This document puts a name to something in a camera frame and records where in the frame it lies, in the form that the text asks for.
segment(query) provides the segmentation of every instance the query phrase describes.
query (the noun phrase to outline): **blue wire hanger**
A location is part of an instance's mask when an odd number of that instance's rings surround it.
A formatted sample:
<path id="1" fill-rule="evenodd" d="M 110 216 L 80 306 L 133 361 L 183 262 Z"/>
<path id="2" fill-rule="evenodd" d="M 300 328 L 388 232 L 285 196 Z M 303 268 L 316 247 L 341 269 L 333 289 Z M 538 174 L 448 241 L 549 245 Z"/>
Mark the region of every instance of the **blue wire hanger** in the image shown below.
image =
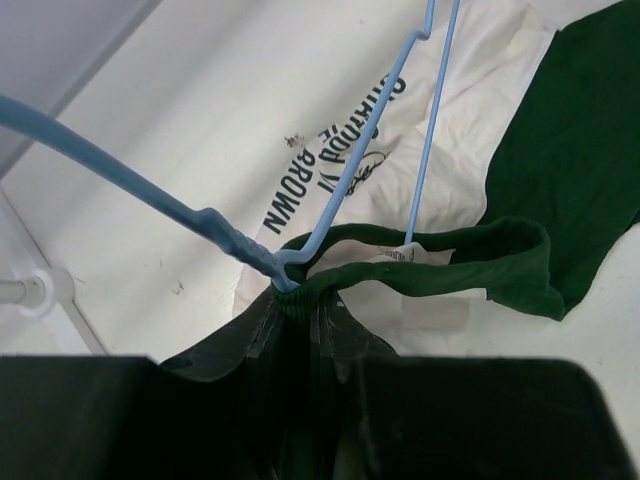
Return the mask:
<path id="1" fill-rule="evenodd" d="M 415 216 L 417 214 L 417 206 L 420 202 L 420 192 L 426 173 L 427 159 L 433 139 L 435 119 L 442 94 L 444 73 L 451 50 L 453 29 L 459 4 L 460 0 L 454 0 L 451 10 L 451 21 L 449 23 L 442 63 L 440 65 L 440 72 L 438 74 L 431 108 L 427 139 L 420 165 L 418 185 L 416 185 L 416 198 L 414 198 L 411 211 L 411 230 L 407 232 L 407 242 L 411 241 L 415 227 Z M 155 208 L 160 213 L 163 213 L 189 230 L 215 243 L 224 253 L 255 268 L 263 275 L 270 277 L 274 286 L 279 291 L 290 292 L 298 287 L 298 284 L 287 277 L 285 265 L 306 263 L 318 251 L 344 200 L 347 189 L 373 136 L 373 132 L 392 93 L 393 86 L 400 76 L 400 71 L 409 56 L 411 48 L 416 40 L 427 40 L 431 35 L 434 7 L 435 0 L 429 0 L 424 29 L 412 32 L 407 38 L 318 224 L 307 240 L 307 243 L 299 251 L 280 250 L 275 254 L 269 252 L 265 247 L 236 230 L 217 210 L 213 208 L 193 210 L 58 121 L 23 103 L 2 95 L 0 95 L 0 125 L 37 140 L 75 160 L 142 202 Z"/>

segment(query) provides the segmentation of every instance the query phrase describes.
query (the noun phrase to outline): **printed logo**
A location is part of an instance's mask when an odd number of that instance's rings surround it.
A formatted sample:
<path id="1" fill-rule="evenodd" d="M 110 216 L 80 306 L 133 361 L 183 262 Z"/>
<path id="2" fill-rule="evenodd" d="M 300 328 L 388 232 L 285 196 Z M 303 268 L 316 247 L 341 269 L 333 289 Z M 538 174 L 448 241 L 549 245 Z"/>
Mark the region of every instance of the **printed logo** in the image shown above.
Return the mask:
<path id="1" fill-rule="evenodd" d="M 333 193 L 340 180 L 344 165 L 350 158 L 351 149 L 360 138 L 362 129 L 382 93 L 382 87 L 384 87 L 387 77 L 388 75 L 380 81 L 379 85 L 373 87 L 371 93 L 360 103 L 360 106 L 353 112 L 344 126 L 332 125 L 320 132 L 318 135 L 318 140 L 320 141 L 318 149 L 311 147 L 312 141 L 291 161 L 287 173 L 280 180 L 280 188 L 276 191 L 271 207 L 262 221 L 265 227 L 280 235 L 282 229 L 287 226 L 296 213 L 301 200 L 307 194 L 308 186 L 315 174 L 313 167 L 316 166 L 316 163 L 319 176 L 316 185 L 330 194 Z M 393 94 L 389 97 L 389 101 L 394 101 L 396 98 L 394 95 L 400 95 L 406 88 L 406 82 L 402 78 L 398 78 L 393 86 Z M 375 139 L 378 135 L 379 131 L 376 128 L 372 139 Z M 388 154 L 389 152 L 380 151 L 366 152 L 362 157 L 356 174 L 351 180 L 346 195 L 353 195 L 356 189 L 371 176 L 373 171 L 384 163 Z"/>

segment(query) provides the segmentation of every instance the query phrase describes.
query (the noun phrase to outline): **green fabric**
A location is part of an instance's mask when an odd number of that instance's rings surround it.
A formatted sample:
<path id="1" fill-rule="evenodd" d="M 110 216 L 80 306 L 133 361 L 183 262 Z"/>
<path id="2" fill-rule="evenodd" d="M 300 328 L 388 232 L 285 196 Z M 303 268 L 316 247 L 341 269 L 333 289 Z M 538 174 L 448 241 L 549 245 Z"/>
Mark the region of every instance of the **green fabric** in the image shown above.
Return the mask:
<path id="1" fill-rule="evenodd" d="M 556 35 L 492 159 L 480 223 L 516 215 L 544 227 L 565 313 L 640 219 L 639 119 L 640 2 L 631 0 Z"/>
<path id="2" fill-rule="evenodd" d="M 308 236 L 298 237 L 284 248 L 299 250 Z M 304 320 L 324 291 L 341 290 L 366 280 L 378 280 L 410 297 L 486 288 L 495 301 L 521 312 L 555 319 L 564 313 L 562 297 L 549 287 L 549 238 L 540 225 L 530 220 L 505 217 L 489 225 L 414 236 L 414 241 L 429 252 L 473 252 L 473 261 L 467 263 L 351 263 L 305 280 L 311 266 L 331 246 L 347 239 L 397 247 L 404 243 L 404 232 L 374 225 L 332 227 L 308 264 L 287 267 L 289 278 L 299 282 L 300 287 L 286 294 L 273 289 L 276 301 L 289 317 Z"/>

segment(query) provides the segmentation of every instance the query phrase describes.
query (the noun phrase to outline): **white wall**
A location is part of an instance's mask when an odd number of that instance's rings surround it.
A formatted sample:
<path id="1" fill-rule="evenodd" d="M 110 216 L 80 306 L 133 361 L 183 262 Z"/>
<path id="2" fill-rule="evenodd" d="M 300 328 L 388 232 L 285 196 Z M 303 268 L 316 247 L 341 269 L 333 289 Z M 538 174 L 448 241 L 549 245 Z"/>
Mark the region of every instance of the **white wall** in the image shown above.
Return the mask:
<path id="1" fill-rule="evenodd" d="M 57 113 L 157 3 L 0 0 L 0 93 Z M 19 154 L 21 141 L 0 129 L 0 174 Z"/>

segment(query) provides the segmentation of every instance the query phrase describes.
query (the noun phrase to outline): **metal rod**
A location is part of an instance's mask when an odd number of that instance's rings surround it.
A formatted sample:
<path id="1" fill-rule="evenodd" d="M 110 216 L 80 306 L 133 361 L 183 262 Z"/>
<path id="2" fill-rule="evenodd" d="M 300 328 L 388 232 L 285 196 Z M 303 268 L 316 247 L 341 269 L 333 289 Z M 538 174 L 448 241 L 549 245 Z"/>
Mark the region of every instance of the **metal rod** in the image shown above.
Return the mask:
<path id="1" fill-rule="evenodd" d="M 22 282 L 0 280 L 0 304 L 21 303 L 27 295 L 27 287 Z"/>

